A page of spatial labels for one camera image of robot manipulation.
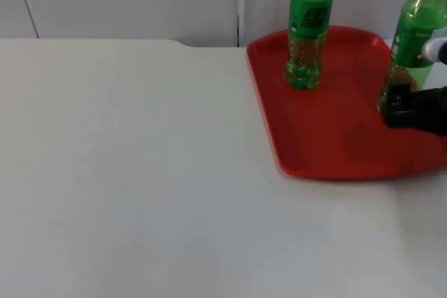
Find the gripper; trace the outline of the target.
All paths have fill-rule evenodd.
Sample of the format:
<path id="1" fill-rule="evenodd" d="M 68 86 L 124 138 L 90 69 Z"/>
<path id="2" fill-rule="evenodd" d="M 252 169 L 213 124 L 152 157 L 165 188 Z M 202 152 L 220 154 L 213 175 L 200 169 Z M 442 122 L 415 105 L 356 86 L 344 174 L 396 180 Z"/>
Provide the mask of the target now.
<path id="1" fill-rule="evenodd" d="M 383 123 L 389 128 L 415 128 L 435 135 L 446 134 L 446 87 L 412 91 L 410 84 L 392 83 L 388 88 L 388 107 L 415 110 L 384 110 Z"/>

